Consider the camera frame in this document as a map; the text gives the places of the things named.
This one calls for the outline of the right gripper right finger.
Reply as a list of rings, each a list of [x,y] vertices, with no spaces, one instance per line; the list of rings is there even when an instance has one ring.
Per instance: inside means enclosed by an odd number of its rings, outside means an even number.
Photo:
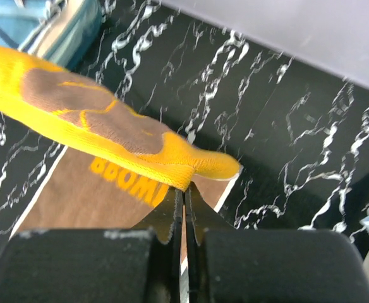
[[[184,194],[191,302],[369,302],[357,249],[330,230],[236,229]]]

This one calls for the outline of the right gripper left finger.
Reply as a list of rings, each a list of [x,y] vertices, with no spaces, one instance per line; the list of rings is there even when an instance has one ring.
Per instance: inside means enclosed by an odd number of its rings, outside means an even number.
[[[130,229],[32,229],[0,256],[0,302],[179,302],[182,193]]]

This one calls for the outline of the yellow bear towel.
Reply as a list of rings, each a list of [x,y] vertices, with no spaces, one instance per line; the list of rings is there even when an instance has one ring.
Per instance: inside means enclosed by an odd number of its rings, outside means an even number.
[[[0,46],[0,111],[67,152],[15,231],[130,228],[195,183],[220,210],[241,165],[193,146],[94,80]]]

